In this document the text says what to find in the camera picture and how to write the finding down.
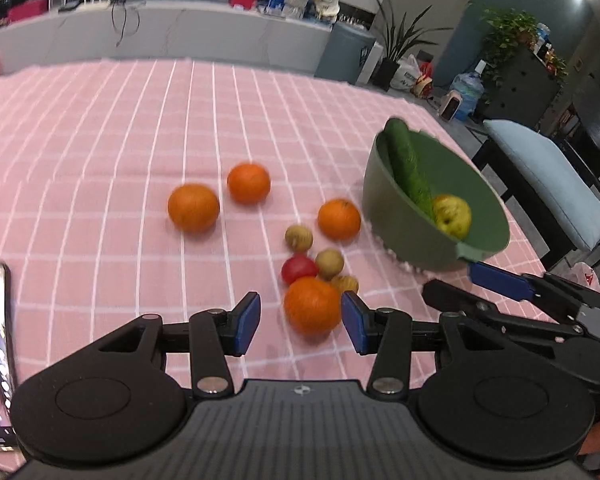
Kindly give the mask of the brown longan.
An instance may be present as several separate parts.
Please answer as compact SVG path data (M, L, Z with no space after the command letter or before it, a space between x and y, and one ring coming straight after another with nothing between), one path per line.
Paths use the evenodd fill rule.
M302 224L294 224L285 231L284 241L294 254L308 252L313 245L313 233Z
M330 284L333 288L336 288L340 294L344 292L358 292L360 289L360 284L358 284L358 279L353 275L344 275L339 274L334 276L330 280Z
M343 270L344 259L336 248L327 248L315 256L318 275L325 281L330 281Z

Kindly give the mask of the orange front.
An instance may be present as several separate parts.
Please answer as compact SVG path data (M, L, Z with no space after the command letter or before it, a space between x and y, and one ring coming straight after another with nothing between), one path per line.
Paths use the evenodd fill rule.
M319 278L299 278L287 289L284 312L290 326L306 337L322 336L341 322L340 292Z

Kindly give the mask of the orange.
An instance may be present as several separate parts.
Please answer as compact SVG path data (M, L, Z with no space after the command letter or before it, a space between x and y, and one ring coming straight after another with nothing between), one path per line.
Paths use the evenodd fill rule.
M220 214L218 196L207 185L186 183L176 188L168 200L168 215L180 231L198 234L215 225Z
M352 240L362 224L358 207L350 200L334 198L325 202L317 213L317 225L331 240Z
M254 162L244 162L230 170L227 188L235 202L253 205L268 197L271 191L271 177L263 166Z
M284 312L290 326L306 337L322 336L341 322L340 292L319 278L299 278L287 289Z

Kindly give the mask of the yellow-green pear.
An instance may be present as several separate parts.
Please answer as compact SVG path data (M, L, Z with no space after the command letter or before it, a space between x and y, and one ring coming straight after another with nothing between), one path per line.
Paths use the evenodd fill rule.
M451 194L440 194L432 201L432 209L440 231L456 240L468 237L472 213L466 200Z

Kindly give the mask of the green colander bowl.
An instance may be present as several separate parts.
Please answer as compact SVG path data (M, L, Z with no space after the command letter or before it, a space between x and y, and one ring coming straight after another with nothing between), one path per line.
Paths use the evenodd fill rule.
M397 117L370 148L362 211L384 247L420 270L462 270L509 244L504 207L482 174Z

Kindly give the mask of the red tomato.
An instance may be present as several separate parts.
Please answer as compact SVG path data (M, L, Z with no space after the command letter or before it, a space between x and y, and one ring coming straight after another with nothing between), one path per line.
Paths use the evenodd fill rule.
M290 286L300 278L315 278L318 274L316 263L306 255L294 255L287 259L280 270L283 282Z

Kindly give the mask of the green cucumber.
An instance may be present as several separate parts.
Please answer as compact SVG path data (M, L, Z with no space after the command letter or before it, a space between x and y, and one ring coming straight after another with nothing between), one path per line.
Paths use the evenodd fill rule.
M432 220L434 210L430 187L419 165L419 157L413 145L412 130L402 119L391 117L386 122L382 135L385 139L393 180L419 210Z

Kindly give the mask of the blue cushioned bench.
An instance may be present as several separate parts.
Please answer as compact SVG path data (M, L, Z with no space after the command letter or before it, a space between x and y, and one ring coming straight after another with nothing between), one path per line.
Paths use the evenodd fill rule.
M589 252L600 241L600 199L554 141L516 122L488 119L486 140L471 159L489 167L514 198L548 248L541 257L553 269L570 252Z

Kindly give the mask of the pink checkered tablecloth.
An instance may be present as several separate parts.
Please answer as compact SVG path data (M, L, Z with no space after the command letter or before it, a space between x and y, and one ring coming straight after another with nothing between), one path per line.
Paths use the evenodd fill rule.
M362 182L390 117L449 144L424 108L228 64L102 61L0 77L0 261L12 272L19 379L143 314L187 321L258 292L247 378L370 374L327 305L431 320L426 275L362 219Z

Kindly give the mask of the dark cabinet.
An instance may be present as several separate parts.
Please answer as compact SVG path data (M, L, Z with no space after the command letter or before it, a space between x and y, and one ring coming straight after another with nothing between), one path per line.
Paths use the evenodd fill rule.
M558 79L539 58L522 48L502 71L502 82L488 91L484 119L506 119L534 129L558 93Z

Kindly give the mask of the water jug bottle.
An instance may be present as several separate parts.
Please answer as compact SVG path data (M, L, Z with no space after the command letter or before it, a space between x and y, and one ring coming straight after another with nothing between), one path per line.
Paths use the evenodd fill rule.
M476 109L484 92L481 77L485 68L486 61L480 60L471 72L458 74L454 77L451 89L462 97L462 102L460 102L455 114L458 120L466 120Z

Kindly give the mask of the white plastic bag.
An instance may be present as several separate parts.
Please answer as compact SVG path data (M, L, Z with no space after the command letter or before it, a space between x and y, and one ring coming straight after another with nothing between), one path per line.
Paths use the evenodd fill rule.
M399 62L399 67L391 78L390 88L409 92L420 76L422 76L422 72L420 71L417 58L410 54L407 58L402 58Z

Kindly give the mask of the grey trash bin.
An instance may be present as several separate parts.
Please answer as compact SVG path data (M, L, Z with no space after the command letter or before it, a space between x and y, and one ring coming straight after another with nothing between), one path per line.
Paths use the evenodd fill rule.
M374 44L375 37L368 30L337 22L314 77L355 84Z

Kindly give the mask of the grey tv console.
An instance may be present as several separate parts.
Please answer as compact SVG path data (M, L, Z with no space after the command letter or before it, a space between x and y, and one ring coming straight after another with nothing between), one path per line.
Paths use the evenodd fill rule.
M102 58L191 58L312 75L331 32L219 0L131 0L0 28L0 71Z

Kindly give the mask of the pink box on console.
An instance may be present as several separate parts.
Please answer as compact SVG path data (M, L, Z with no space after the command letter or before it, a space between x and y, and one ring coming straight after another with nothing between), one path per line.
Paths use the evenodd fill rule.
M36 18L48 11L48 0L26 0L23 3L12 6L7 13L11 23L17 23L29 18Z

